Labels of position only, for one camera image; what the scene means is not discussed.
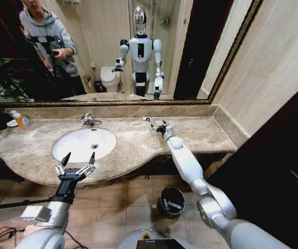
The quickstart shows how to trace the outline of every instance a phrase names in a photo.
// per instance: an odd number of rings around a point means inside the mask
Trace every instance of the faucet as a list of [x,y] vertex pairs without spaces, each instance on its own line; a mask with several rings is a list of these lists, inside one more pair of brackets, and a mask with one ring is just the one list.
[[81,117],[81,122],[83,122],[83,127],[101,125],[103,122],[101,120],[94,119],[93,115],[86,113]]

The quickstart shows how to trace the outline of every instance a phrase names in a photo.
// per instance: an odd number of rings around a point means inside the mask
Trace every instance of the metal trash can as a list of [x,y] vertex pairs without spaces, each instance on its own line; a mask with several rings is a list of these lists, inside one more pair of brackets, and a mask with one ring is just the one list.
[[160,214],[169,219],[180,215],[185,206],[185,196],[180,189],[173,186],[164,188],[157,203]]
[[103,86],[100,80],[95,81],[93,86],[95,87],[96,92],[106,92],[106,88]]

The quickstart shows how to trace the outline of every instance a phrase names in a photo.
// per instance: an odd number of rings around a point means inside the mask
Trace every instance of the gray hoodie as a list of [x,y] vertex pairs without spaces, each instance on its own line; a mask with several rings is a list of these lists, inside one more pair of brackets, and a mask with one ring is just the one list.
[[[54,13],[52,13],[45,7],[42,8],[44,10],[44,17],[41,23],[36,22],[31,17],[27,8],[24,8],[23,11],[21,11],[20,13],[20,20],[22,22],[22,25],[29,32],[30,36],[57,36],[63,41],[65,48],[72,48],[74,54],[77,54],[77,47],[72,41],[70,35],[67,33],[67,30],[65,29],[61,21]],[[52,43],[51,47],[52,49],[61,48],[59,44],[57,44],[57,42]],[[45,59],[50,63],[50,65],[52,65],[50,56],[47,55],[45,48],[40,43],[36,43],[35,49],[40,50]],[[70,74],[71,77],[75,77],[78,75],[75,60],[72,56],[67,57],[67,61],[69,62],[67,65],[63,60],[57,59],[56,61],[58,65],[62,66]]]

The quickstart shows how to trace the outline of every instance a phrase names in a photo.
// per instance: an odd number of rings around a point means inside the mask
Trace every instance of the chrome robot head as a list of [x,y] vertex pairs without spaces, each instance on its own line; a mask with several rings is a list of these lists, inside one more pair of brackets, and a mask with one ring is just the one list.
[[134,11],[134,23],[136,25],[137,34],[144,35],[147,15],[145,14],[145,9],[142,6],[136,7]]

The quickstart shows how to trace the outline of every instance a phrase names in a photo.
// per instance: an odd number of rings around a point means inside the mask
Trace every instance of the white sink basin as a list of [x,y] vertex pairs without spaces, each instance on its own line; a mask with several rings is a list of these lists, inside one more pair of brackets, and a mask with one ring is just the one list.
[[70,132],[54,144],[52,154],[61,161],[69,152],[68,162],[88,162],[93,152],[95,159],[105,157],[116,146],[116,136],[104,129],[83,129]]

